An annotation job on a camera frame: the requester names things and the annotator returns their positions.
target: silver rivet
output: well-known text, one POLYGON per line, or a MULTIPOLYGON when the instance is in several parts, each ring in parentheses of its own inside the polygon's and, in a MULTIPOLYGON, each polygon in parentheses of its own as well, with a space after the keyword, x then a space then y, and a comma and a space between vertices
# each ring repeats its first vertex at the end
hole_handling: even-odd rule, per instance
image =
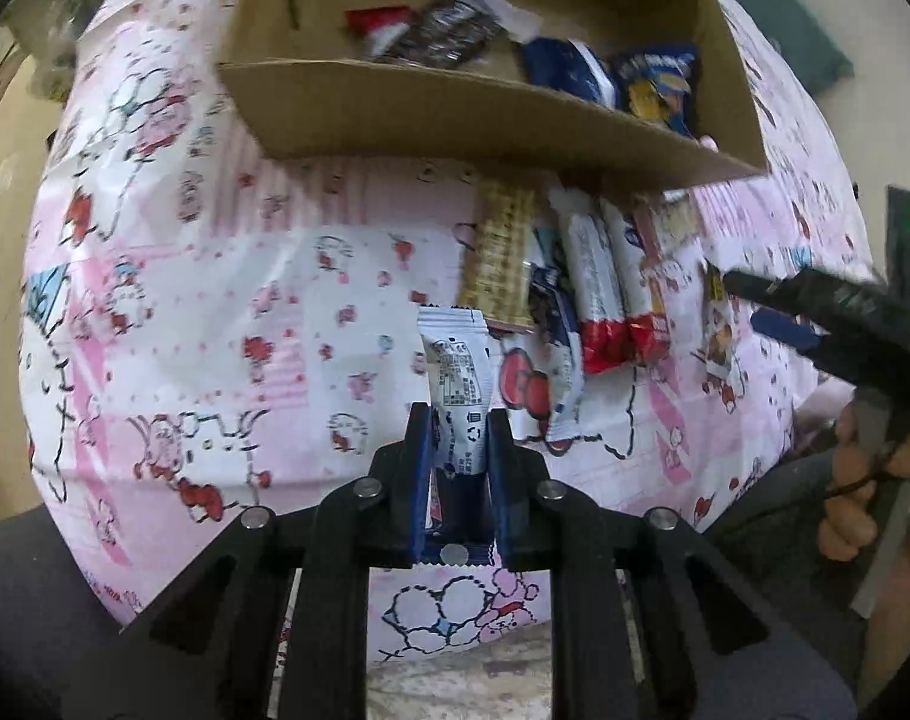
POLYGON ((468 562, 468 549, 462 544, 445 544, 439 552, 444 565, 466 565, 468 562))
POLYGON ((264 506, 252 506, 242 512, 242 527, 250 531, 264 528, 271 520, 271 512, 264 506))
POLYGON ((358 498, 375 498, 382 491, 382 483, 373 476, 362 476, 352 488, 358 498))
POLYGON ((538 483, 538 495, 546 501, 560 501, 565 497, 568 488, 564 483, 557 482, 554 479, 546 479, 538 483))
POLYGON ((674 531, 678 524, 678 515, 672 509, 662 506, 648 512, 648 522, 659 531, 674 531))

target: wooden floor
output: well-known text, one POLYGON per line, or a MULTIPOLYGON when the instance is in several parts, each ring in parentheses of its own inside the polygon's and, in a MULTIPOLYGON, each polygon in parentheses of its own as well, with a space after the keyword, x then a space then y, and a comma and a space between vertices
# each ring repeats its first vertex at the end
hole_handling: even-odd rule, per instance
POLYGON ((0 518, 39 501, 29 475, 18 397, 20 287, 26 230, 46 159, 45 138, 58 126, 61 108, 28 94, 33 71, 34 62, 26 60, 0 103, 0 518))

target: white wrapper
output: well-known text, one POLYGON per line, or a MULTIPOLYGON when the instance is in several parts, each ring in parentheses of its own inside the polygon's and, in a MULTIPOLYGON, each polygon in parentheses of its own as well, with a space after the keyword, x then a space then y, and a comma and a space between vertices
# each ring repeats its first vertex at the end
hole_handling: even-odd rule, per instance
POLYGON ((418 311, 434 421, 434 466, 449 475, 485 473, 485 418, 494 377, 480 311, 425 306, 418 311))

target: hello kitty tablecloth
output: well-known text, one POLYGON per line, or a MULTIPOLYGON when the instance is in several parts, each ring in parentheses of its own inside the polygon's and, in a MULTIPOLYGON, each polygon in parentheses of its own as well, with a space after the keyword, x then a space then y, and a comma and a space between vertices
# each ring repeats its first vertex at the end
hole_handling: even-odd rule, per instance
MULTIPOLYGON (((792 405, 816 386, 809 365, 751 335, 744 311, 731 376, 708 380, 703 256, 780 275, 869 261, 816 106, 721 1, 773 174, 696 192, 707 234, 653 274, 671 359, 590 378, 584 437, 563 445, 540 439, 544 394, 519 391, 525 377, 498 375, 495 398, 558 479, 607 507, 669 506, 701 527, 789 447, 792 405)), ((475 220, 468 165, 263 158, 212 71, 236 2, 104 2, 79 41, 29 230, 32 473, 122 622, 245 507, 317 504, 400 440, 410 403, 428 396, 418 303, 455 300, 475 220)), ((492 350, 511 370, 544 365, 535 337, 492 350)), ((368 657, 456 650, 548 616, 545 576, 374 571, 368 657)))

